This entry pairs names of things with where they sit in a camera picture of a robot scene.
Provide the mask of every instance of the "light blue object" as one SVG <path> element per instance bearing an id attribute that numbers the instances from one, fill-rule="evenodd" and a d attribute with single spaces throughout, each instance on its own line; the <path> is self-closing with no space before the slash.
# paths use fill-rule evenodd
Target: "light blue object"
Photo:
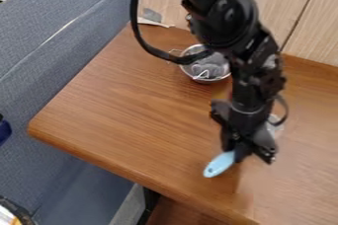
<path id="1" fill-rule="evenodd" d="M 223 152 L 218 155 L 206 167 L 204 177 L 213 178 L 222 174 L 234 164 L 234 157 L 234 151 Z"/>

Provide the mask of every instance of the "table leg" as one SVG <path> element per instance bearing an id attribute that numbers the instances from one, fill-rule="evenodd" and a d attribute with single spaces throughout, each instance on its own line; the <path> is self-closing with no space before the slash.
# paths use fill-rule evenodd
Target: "table leg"
<path id="1" fill-rule="evenodd" d="M 137 225 L 145 225 L 147 223 L 160 197 L 158 192 L 145 187 L 143 188 L 143 194 L 145 200 L 145 209 L 142 216 L 139 218 Z"/>

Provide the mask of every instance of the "blue plastic piece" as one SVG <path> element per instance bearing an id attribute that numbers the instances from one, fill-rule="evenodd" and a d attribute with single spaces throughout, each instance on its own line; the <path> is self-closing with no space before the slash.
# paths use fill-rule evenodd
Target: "blue plastic piece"
<path id="1" fill-rule="evenodd" d="M 222 174 L 234 164 L 234 160 L 234 151 L 228 151 L 218 155 L 206 167 L 204 177 L 213 178 Z"/>
<path id="2" fill-rule="evenodd" d="M 3 145 L 7 139 L 12 135 L 12 128 L 8 121 L 0 121 L 0 146 Z"/>

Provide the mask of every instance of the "gray fabric partition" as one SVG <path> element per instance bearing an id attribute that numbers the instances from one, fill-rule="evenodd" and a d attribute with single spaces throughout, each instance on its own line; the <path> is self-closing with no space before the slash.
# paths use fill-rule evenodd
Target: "gray fabric partition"
<path id="1" fill-rule="evenodd" d="M 126 25 L 128 3 L 9 0 L 0 4 L 0 112 L 14 130 L 0 147 L 0 194 L 35 213 L 42 225 L 56 224 L 55 217 L 58 224 L 93 224 L 77 223 L 78 212 L 62 212 L 73 205 L 92 207 L 93 217 L 102 222 L 96 224 L 104 224 L 131 187 L 130 182 L 26 133 L 28 121 Z"/>

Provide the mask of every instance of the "screw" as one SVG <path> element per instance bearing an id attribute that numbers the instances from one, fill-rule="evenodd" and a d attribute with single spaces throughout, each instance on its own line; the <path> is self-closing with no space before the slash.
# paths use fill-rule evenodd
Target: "screw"
<path id="1" fill-rule="evenodd" d="M 234 10 L 233 10 L 233 8 L 231 8 L 229 11 L 226 12 L 224 18 L 225 18 L 225 20 L 227 22 L 232 22 L 232 20 L 234 18 Z"/>
<path id="2" fill-rule="evenodd" d="M 227 5 L 227 0 L 219 0 L 218 11 L 223 11 Z"/>
<path id="3" fill-rule="evenodd" d="M 190 20 L 192 20 L 192 15 L 191 14 L 188 14 L 187 16 L 186 16 L 186 20 L 189 22 Z"/>
<path id="4" fill-rule="evenodd" d="M 238 133 L 233 133 L 233 134 L 232 134 L 232 138 L 233 138 L 234 140 L 238 140 L 238 139 L 240 138 L 240 136 L 239 136 Z"/>

